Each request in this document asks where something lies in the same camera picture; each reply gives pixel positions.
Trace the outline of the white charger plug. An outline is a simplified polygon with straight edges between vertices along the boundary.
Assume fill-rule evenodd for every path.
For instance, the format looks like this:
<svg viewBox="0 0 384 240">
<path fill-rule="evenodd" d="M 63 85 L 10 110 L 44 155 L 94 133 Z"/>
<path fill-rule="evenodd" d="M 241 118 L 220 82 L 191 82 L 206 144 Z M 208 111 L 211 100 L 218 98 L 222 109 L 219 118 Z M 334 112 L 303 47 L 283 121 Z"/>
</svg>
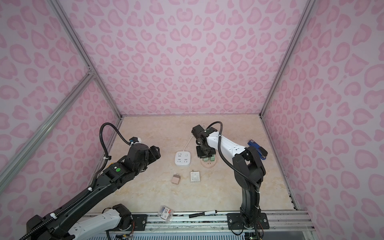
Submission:
<svg viewBox="0 0 384 240">
<path fill-rule="evenodd" d="M 190 177 L 191 177 L 192 183 L 199 183 L 201 181 L 201 176 L 199 171 L 190 172 Z"/>
</svg>

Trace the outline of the pink charger plug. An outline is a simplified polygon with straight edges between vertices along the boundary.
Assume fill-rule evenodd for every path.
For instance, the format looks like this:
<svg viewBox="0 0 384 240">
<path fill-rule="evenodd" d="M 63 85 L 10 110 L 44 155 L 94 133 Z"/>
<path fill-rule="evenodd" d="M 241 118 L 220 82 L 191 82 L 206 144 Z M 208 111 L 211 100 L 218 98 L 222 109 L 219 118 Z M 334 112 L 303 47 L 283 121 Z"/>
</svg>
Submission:
<svg viewBox="0 0 384 240">
<path fill-rule="evenodd" d="M 181 180 L 181 176 L 176 174 L 176 175 L 173 175 L 171 183 L 178 185 L 180 183 L 180 180 Z"/>
</svg>

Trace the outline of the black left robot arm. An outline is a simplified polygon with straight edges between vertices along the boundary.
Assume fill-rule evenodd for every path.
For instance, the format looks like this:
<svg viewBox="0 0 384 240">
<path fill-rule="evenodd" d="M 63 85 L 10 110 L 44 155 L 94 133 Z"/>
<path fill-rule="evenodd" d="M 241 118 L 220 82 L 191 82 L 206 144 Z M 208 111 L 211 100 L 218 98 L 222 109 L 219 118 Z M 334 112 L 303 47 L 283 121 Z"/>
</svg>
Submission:
<svg viewBox="0 0 384 240">
<path fill-rule="evenodd" d="M 111 123 L 100 127 L 99 138 L 104 150 L 104 163 L 98 169 L 90 185 L 60 208 L 40 217 L 33 216 L 27 222 L 27 232 L 23 240 L 87 240 L 105 231 L 115 228 L 119 230 L 134 229 L 131 212 L 122 204 L 113 206 L 107 212 L 82 221 L 82 217 L 101 200 L 105 199 L 138 174 L 144 172 L 148 165 L 160 159 L 160 148 L 148 147 L 139 138 L 123 140 L 129 145 L 128 153 L 117 162 L 107 165 L 111 160 L 103 139 L 103 131 L 110 126 L 121 136 L 122 134 Z"/>
</svg>

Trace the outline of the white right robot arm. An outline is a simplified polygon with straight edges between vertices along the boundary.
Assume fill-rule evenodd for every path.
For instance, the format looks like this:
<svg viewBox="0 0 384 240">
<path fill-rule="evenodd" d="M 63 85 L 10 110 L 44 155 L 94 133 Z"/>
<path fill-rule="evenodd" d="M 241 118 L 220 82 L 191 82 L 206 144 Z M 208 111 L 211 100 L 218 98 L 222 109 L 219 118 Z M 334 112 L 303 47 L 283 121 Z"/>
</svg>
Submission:
<svg viewBox="0 0 384 240">
<path fill-rule="evenodd" d="M 244 147 L 223 136 L 223 123 L 213 122 L 207 128 L 197 125 L 192 128 L 199 158 L 219 154 L 223 162 L 234 171 L 238 185 L 242 188 L 241 220 L 246 228 L 258 226 L 261 216 L 260 187 L 266 175 L 259 150 Z"/>
</svg>

